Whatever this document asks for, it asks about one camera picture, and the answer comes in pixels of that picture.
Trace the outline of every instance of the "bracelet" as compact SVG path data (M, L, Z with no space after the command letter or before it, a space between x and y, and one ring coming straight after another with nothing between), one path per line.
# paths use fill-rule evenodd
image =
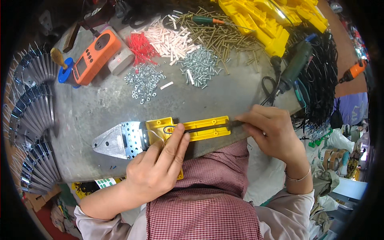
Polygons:
M308 173L302 179L292 179L292 178L290 178L288 176L286 169L284 170L284 172L285 172L285 175L287 176L288 180L294 181L294 182L299 182L299 181L303 180L304 178L306 178L308 176L308 174L311 172L311 165L310 165L310 170L308 171Z

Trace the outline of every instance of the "red-handled screwdriver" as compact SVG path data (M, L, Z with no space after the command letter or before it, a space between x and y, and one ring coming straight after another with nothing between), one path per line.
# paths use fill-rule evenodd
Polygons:
M239 26L239 25L232 24L232 23L227 23L227 22L224 22L224 21L221 21L221 20L218 20L218 19L214 19L214 18L209 18L209 17L193 16L192 17L192 21L197 23L197 24L207 24L207 23L227 24L227 25L237 26L239 28L245 28L245 29L248 29L250 31L254 31L252 29L249 29L249 28L246 28L246 27L243 27L243 26Z

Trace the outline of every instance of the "red checkered cloth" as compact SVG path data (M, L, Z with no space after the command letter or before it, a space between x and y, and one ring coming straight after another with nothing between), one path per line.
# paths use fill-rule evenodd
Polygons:
M184 179L147 203L147 239L263 239L248 187L247 141L183 163Z

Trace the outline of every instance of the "gray metal table surface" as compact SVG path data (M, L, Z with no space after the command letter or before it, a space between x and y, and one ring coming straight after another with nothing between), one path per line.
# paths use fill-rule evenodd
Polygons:
M92 37L90 31L81 27L73 49L64 54L64 58L72 57L76 61L91 44ZM59 41L56 47L62 49L63 42ZM88 86L78 89L56 81L53 87L56 123L50 135L63 181L91 181L126 174L129 160L96 153L91 147L95 137L120 122L165 117L173 117L178 122L190 122L226 115L233 120L252 105L260 104L265 99L261 79L264 76L275 77L268 58L260 56L257 73L255 66L243 64L248 58L245 53L240 56L239 65L235 52L232 52L232 56L232 61L228 63L230 74L221 71L203 90L185 84L180 65L170 66L169 58L154 58L160 63L157 70L163 70L167 78L159 81L155 90L157 96L144 104L132 98L133 86L127 85L123 79L132 65L118 76L113 76L105 66ZM171 81L173 85L160 90L160 86ZM287 109L290 113L300 110L293 90L278 96L275 106ZM237 127L228 136L191 142L185 159L202 156L246 137L247 133Z

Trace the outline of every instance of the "white power socket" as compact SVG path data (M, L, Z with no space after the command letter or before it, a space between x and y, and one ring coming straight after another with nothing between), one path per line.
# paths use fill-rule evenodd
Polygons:
M121 42L120 50L117 51L117 53L113 55L113 57L110 58L107 62L108 68L111 71L112 75L118 75L128 65L130 65L131 62L133 62L133 60L135 59L135 54L133 54L133 52L129 50L126 43L119 37L119 35L111 26L108 26L105 29L111 30Z

